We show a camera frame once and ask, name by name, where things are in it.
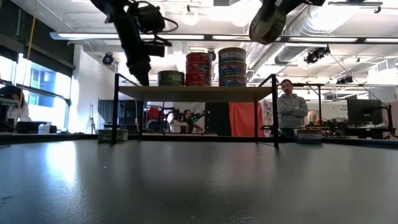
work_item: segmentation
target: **stacked cans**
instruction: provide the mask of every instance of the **stacked cans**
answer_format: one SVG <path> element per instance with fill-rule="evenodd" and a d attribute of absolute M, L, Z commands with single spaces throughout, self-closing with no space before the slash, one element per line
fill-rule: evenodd
<path fill-rule="evenodd" d="M 246 51 L 228 47 L 218 52 L 218 85 L 246 86 Z"/>
<path fill-rule="evenodd" d="M 202 52 L 187 54 L 185 67 L 186 86 L 210 86 L 211 85 L 211 55 Z"/>

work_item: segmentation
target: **window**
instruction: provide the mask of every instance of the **window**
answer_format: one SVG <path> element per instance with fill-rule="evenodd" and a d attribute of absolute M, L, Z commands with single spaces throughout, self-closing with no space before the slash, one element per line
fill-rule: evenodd
<path fill-rule="evenodd" d="M 69 98 L 71 78 L 19 56 L 16 83 Z"/>
<path fill-rule="evenodd" d="M 68 105 L 61 98 L 45 96 L 24 90 L 32 121 L 44 121 L 56 125 L 58 130 L 67 129 Z"/>
<path fill-rule="evenodd" d="M 14 81 L 16 63 L 0 56 L 0 79 Z"/>

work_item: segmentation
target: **man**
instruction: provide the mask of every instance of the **man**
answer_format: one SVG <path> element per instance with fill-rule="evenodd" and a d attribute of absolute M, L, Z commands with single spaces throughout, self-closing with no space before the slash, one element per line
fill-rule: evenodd
<path fill-rule="evenodd" d="M 279 128 L 284 136 L 293 137 L 294 129 L 300 129 L 303 117 L 308 115 L 308 107 L 304 98 L 293 94 L 293 83 L 285 79 L 280 83 L 285 93 L 278 98 Z"/>

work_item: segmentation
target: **cardboard box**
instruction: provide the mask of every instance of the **cardboard box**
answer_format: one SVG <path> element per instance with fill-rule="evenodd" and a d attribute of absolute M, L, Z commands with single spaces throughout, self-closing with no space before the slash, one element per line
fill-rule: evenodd
<path fill-rule="evenodd" d="M 321 144 L 321 129 L 295 129 L 294 141 L 299 144 Z"/>

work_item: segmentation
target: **dark gray table surface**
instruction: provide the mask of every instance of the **dark gray table surface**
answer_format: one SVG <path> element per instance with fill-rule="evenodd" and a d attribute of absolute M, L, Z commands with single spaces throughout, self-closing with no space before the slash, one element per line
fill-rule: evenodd
<path fill-rule="evenodd" d="M 96 141 L 0 148 L 0 223 L 398 223 L 398 151 Z"/>

